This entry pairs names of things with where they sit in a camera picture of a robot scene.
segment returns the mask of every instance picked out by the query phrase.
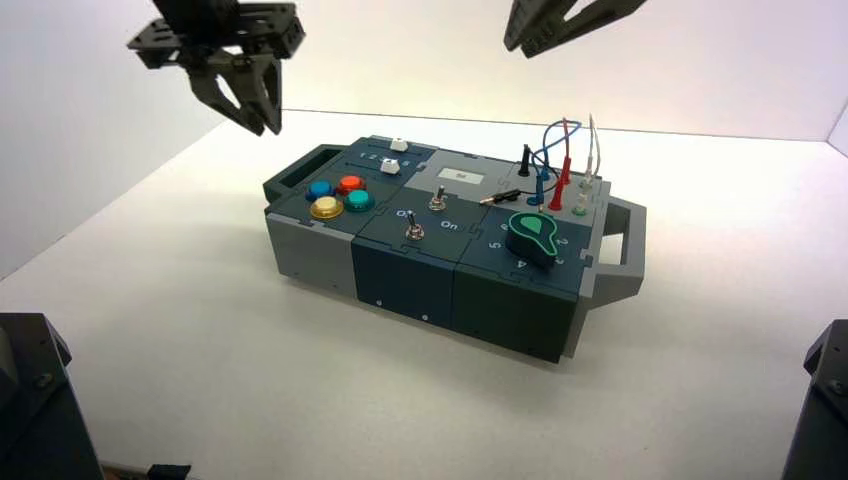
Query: white wall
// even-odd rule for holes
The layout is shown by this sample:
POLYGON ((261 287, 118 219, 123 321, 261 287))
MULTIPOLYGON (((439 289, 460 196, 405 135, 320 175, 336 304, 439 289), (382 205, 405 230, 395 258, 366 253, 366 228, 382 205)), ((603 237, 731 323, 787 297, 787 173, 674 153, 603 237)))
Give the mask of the white wall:
POLYGON ((511 0, 300 0, 291 108, 825 140, 848 98, 845 0, 648 0, 526 60, 511 0))
POLYGON ((126 42, 146 0, 0 2, 0 278, 220 122, 126 42))
POLYGON ((848 106, 842 112, 842 117, 830 133, 829 142, 837 150, 848 155, 848 106))

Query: robotic arm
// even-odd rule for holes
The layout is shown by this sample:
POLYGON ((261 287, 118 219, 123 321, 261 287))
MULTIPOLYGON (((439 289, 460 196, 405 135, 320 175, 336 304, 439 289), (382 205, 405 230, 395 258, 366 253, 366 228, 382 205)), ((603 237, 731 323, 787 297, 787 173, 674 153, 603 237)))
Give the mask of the robotic arm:
MULTIPOLYGON (((569 20, 577 0, 514 0, 504 45, 527 58, 635 12, 646 0, 596 0, 569 20)), ((256 135, 280 133, 280 61, 291 58, 305 33, 293 3, 237 0, 153 0, 163 18, 127 45, 149 69, 185 69, 198 100, 256 135), (226 47, 239 47, 230 53, 226 47), (221 92, 229 85, 238 105, 221 92)))
POLYGON ((179 65, 198 100, 256 135, 280 133, 280 60, 294 55, 304 32, 293 3, 237 0, 153 0, 163 18, 133 38, 150 69, 179 65), (239 47, 233 54, 225 47, 239 47), (239 105, 221 92, 218 77, 239 105))

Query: white table surface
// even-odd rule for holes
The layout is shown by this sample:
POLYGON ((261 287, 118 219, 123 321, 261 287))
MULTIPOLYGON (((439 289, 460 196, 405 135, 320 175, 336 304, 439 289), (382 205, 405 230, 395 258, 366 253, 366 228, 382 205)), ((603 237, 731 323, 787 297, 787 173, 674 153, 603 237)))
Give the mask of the white table surface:
POLYGON ((646 279, 550 366, 280 276, 261 188, 320 143, 517 159, 542 127, 284 123, 221 125, 0 283, 0 310, 44 312, 68 341, 102 460, 207 480, 779 477, 803 355, 848 315, 833 148, 602 132, 613 195, 648 208, 646 279))

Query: green knob pointer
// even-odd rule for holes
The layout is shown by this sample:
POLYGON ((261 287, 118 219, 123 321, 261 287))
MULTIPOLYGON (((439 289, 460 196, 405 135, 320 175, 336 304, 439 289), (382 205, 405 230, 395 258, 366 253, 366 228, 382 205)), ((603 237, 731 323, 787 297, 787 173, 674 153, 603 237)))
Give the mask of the green knob pointer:
POLYGON ((541 213, 516 213, 509 217, 506 247, 519 257, 550 268, 556 262, 557 224, 541 213))

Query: blue button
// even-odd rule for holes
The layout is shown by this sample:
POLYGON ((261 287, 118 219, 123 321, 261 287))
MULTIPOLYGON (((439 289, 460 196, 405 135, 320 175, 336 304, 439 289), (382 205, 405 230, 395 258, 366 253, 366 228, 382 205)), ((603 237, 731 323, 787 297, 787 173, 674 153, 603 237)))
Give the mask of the blue button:
POLYGON ((306 189, 306 199, 310 202, 314 202, 321 197, 332 197, 333 196, 333 186, 330 185, 330 182, 320 181, 315 182, 309 185, 309 188, 306 189))
POLYGON ((374 206, 374 197, 365 190, 354 190, 345 197, 345 208, 352 212, 367 212, 374 206))

